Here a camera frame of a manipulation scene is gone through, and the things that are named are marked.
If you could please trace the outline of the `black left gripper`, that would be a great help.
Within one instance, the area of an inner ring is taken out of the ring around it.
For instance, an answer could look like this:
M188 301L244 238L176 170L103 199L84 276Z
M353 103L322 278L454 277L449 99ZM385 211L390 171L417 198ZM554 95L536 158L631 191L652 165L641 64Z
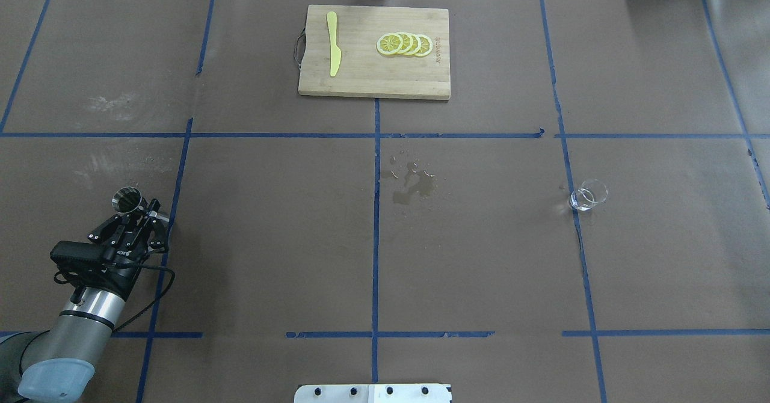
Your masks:
M105 247L104 269L96 274L96 287L128 298L149 248L155 253L168 252L170 216L161 211L159 200L151 199L146 219L147 223L130 223L128 214L115 214L88 234L91 243Z

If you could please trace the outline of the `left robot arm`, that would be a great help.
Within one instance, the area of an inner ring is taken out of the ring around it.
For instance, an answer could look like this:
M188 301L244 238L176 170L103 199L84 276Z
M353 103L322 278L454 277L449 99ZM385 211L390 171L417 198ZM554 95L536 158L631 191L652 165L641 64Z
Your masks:
M135 188L114 195L115 214L85 243L60 241L50 252L59 285L73 292L50 330L2 338L3 402L75 402L80 399L119 317L154 253L170 249L170 217L157 199Z

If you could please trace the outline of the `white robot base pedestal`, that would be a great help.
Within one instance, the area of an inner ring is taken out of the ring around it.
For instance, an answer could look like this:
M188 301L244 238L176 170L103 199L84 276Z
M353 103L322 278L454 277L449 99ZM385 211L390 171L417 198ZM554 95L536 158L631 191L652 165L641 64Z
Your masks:
M451 386L440 383L308 384L294 402L452 402Z

